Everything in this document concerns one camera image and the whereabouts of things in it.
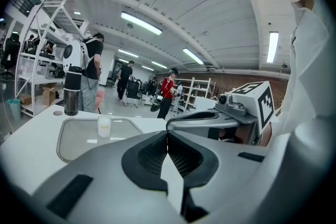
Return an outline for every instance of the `chair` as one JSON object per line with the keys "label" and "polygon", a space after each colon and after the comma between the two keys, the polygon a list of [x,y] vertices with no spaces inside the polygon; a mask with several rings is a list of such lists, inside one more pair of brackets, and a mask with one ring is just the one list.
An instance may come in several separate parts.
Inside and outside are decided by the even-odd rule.
{"label": "chair", "polygon": [[96,104],[94,105],[94,107],[95,107],[95,110],[98,109],[99,114],[101,114],[100,109],[99,109],[99,104],[100,104],[101,100],[103,99],[103,97],[104,97],[104,92],[103,91],[98,91],[97,92],[97,97],[96,97]]}
{"label": "chair", "polygon": [[124,103],[124,106],[128,103],[127,98],[138,100],[138,105],[139,105],[139,102],[141,100],[141,98],[138,96],[139,87],[140,87],[140,84],[138,82],[135,82],[135,81],[128,82],[127,91],[126,91],[126,101]]}
{"label": "chair", "polygon": [[12,34],[10,38],[6,39],[5,51],[1,58],[1,64],[6,71],[1,73],[0,76],[6,76],[6,77],[8,75],[11,77],[15,76],[9,70],[10,68],[16,65],[17,56],[20,51],[20,42],[18,40],[19,40],[18,34]]}

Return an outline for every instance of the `tray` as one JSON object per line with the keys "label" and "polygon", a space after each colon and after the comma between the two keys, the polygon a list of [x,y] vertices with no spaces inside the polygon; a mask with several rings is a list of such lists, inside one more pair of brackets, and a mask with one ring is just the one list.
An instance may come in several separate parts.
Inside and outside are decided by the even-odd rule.
{"label": "tray", "polygon": [[143,132],[128,119],[112,119],[110,137],[98,136],[97,119],[69,118],[61,126],[56,152],[65,163],[69,163],[86,151],[97,146],[117,142]]}

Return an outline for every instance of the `cardboard box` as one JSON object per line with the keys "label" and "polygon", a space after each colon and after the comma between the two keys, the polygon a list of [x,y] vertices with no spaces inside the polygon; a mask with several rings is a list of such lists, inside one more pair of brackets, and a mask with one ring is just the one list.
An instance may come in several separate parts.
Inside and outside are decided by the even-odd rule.
{"label": "cardboard box", "polygon": [[42,104],[51,105],[52,102],[56,99],[56,83],[49,83],[42,87]]}
{"label": "cardboard box", "polygon": [[30,94],[24,93],[18,97],[22,104],[28,105],[32,103],[32,96]]}

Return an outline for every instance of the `red jacket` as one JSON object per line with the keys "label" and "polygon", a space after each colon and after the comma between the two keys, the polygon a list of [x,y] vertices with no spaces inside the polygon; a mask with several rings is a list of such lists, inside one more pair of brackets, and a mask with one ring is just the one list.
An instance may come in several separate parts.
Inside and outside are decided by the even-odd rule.
{"label": "red jacket", "polygon": [[169,78],[164,78],[162,81],[162,86],[161,86],[161,92],[162,93],[162,97],[166,97],[166,98],[173,98],[173,95],[170,93],[170,89],[174,87],[174,81],[170,80],[168,82]]}

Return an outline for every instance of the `brick wall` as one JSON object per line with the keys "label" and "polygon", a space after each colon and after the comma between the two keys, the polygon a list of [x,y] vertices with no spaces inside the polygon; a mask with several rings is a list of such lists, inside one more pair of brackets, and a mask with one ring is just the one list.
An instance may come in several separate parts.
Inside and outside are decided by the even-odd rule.
{"label": "brick wall", "polygon": [[[158,81],[161,81],[164,77],[167,77],[167,75],[157,74],[156,77]],[[192,77],[195,77],[195,79],[198,80],[208,80],[211,78],[212,81],[216,82],[216,86],[219,86],[219,89],[216,89],[219,90],[218,95],[220,93],[231,91],[232,88],[238,88],[246,83],[268,80],[273,93],[275,109],[281,106],[282,100],[284,99],[286,93],[288,82],[288,80],[284,79],[238,74],[182,73],[181,76],[179,76],[181,79],[191,79]]]}

